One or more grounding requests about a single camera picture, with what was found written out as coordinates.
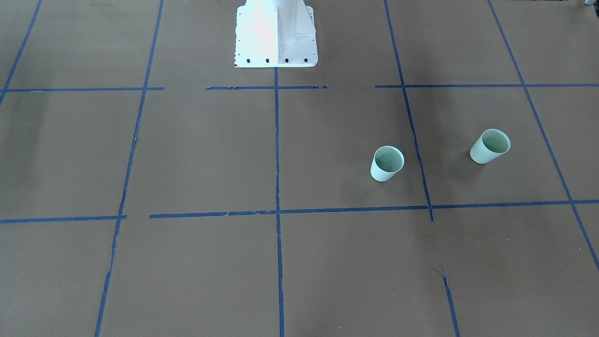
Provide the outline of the green cup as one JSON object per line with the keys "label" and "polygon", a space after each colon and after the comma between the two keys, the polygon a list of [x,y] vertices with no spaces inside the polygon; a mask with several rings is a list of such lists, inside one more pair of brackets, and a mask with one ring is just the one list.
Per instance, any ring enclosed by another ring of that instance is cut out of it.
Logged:
{"label": "green cup", "polygon": [[405,158],[400,149],[392,146],[379,147],[374,153],[370,175],[378,182],[385,182],[401,171]]}
{"label": "green cup", "polygon": [[487,129],[470,149],[470,158],[478,164],[486,164],[511,149],[511,140],[498,129]]}

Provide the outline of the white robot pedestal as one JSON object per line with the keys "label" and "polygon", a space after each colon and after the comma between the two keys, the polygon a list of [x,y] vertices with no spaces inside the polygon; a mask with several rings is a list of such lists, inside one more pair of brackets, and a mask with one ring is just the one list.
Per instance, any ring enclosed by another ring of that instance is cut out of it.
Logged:
{"label": "white robot pedestal", "polygon": [[314,11],[303,0],[247,0],[237,8],[234,66],[314,67]]}

